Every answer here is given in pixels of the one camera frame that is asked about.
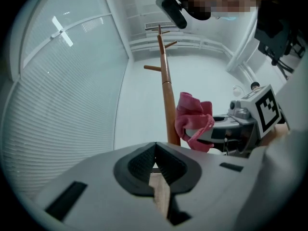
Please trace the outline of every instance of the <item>pink cloth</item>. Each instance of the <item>pink cloth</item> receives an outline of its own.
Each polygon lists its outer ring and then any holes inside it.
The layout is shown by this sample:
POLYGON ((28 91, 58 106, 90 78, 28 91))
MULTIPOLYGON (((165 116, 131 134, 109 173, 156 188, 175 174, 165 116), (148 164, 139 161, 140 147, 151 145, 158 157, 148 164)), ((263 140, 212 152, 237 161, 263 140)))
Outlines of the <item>pink cloth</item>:
POLYGON ((212 143, 203 144, 197 141, 201 134, 213 127, 214 123, 211 102, 200 102, 191 94, 181 92, 176 111, 175 129, 191 149, 208 152, 210 148, 214 147, 212 143), (185 134, 185 129, 198 129, 198 131, 189 137, 185 134))

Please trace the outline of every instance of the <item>white ceiling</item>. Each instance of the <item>white ceiling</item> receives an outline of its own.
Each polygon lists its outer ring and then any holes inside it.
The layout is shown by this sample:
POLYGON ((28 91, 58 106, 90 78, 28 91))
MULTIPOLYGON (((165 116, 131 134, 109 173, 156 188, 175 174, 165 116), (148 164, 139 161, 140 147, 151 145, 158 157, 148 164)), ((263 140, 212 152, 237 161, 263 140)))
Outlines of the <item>white ceiling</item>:
MULTIPOLYGON (((144 28, 145 23, 170 21, 157 7, 155 1, 156 0, 122 0, 124 5, 123 9, 128 18, 130 40, 146 37, 144 28)), ((185 30, 221 42, 232 51, 235 51, 236 47, 239 45, 241 34, 244 33, 251 18, 251 13, 245 13, 235 21, 227 21, 222 18, 217 20, 214 17, 207 21, 198 21, 189 16, 184 10, 183 15, 188 22, 188 26, 185 30)))

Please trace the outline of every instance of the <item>wooden coat rack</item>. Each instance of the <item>wooden coat rack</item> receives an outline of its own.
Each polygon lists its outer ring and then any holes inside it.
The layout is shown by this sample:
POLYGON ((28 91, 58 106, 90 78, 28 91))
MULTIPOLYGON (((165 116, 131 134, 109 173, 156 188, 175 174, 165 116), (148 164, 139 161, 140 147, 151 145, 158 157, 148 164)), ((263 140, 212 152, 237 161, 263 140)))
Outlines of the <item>wooden coat rack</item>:
POLYGON ((156 66, 148 66, 145 65, 145 69, 154 70, 161 72, 162 74, 162 85, 163 85, 163 94, 164 94, 164 104, 165 104, 165 114, 166 114, 166 125, 167 125, 167 136, 168 136, 168 143, 181 145, 180 138, 175 130, 175 114, 176 114, 176 107, 174 102, 174 95, 172 90, 171 84, 171 77, 169 71, 169 65, 166 55, 166 49, 171 45, 176 44, 177 42, 174 41, 167 45, 164 45, 163 34, 168 33, 170 31, 162 32, 161 26, 158 26, 158 45, 160 50, 160 67, 156 66))

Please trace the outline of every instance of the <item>black slot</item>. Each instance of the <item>black slot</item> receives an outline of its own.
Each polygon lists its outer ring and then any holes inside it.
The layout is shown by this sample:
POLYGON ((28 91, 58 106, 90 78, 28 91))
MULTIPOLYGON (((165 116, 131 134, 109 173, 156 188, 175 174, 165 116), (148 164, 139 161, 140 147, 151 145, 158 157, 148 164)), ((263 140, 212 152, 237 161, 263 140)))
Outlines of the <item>black slot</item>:
POLYGON ((45 211, 62 221, 86 187, 86 184, 74 181, 45 211))
POLYGON ((242 169, 244 168, 243 166, 238 166, 235 164, 228 164, 228 163, 222 163, 219 166, 222 166, 222 167, 225 167, 225 168, 237 171, 237 172, 241 172, 242 169))

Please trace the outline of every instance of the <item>air vent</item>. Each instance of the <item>air vent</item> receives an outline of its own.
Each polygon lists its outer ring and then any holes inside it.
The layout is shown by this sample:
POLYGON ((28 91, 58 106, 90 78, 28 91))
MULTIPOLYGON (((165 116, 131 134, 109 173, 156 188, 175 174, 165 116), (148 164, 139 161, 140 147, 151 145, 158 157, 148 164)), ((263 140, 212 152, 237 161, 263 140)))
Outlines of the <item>air vent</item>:
POLYGON ((145 30, 157 29, 158 25, 160 25, 162 28, 164 28, 164 27, 176 27, 176 25, 174 25, 174 23, 171 22, 171 21, 145 23, 144 25, 145 25, 145 30))

